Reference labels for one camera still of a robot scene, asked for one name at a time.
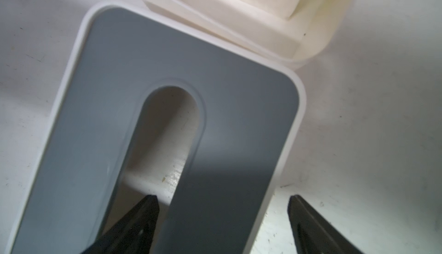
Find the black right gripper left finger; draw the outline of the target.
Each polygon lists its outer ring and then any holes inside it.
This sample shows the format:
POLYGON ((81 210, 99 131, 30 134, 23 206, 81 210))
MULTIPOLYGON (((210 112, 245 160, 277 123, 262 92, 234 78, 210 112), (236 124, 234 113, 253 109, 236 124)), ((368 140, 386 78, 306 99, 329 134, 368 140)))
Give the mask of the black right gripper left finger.
POLYGON ((159 213, 158 198, 145 196, 84 253, 148 254, 159 213))

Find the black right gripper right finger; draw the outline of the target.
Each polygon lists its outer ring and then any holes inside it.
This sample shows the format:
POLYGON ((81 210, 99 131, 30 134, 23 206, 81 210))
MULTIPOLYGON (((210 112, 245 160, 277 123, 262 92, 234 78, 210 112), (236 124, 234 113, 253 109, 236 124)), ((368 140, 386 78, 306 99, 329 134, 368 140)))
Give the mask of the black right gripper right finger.
POLYGON ((293 195, 287 213, 299 254, 362 254, 304 198, 293 195))

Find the white tissue box base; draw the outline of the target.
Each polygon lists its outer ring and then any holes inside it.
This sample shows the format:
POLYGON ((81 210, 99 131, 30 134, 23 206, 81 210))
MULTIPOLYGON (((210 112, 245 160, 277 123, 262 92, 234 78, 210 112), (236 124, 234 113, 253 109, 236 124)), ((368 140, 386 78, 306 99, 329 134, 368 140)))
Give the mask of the white tissue box base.
POLYGON ((329 44, 354 0, 300 0, 281 18, 240 0, 143 0, 152 11, 298 69, 329 44))

